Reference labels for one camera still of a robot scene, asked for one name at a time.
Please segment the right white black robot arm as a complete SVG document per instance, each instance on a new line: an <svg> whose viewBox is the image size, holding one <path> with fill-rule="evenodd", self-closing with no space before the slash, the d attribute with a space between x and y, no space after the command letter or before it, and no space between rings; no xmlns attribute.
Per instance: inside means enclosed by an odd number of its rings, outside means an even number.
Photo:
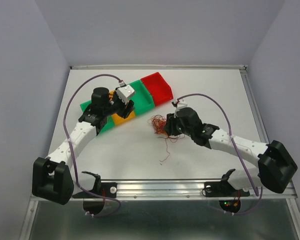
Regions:
<svg viewBox="0 0 300 240"><path fill-rule="evenodd" d="M285 191L298 166L286 147L277 140L271 143L256 142L231 136L216 125L203 123L197 112L190 107L182 108L166 116L164 131L168 136L184 134L201 146L241 157L254 167L244 167L243 173L231 169L223 175L221 192L232 195L249 186L266 187L281 194Z"/></svg>

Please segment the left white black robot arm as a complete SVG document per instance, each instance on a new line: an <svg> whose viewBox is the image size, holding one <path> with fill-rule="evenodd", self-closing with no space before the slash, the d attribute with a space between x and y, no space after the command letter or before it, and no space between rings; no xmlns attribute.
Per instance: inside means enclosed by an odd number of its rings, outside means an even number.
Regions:
<svg viewBox="0 0 300 240"><path fill-rule="evenodd" d="M72 132L47 157L37 158L32 170L32 194L54 203L65 205L70 198L82 192L76 159L84 148L102 131L108 117L117 114L126 119L134 110L132 97L136 91L128 84L113 93L108 88L97 87L91 103L78 119Z"/></svg>

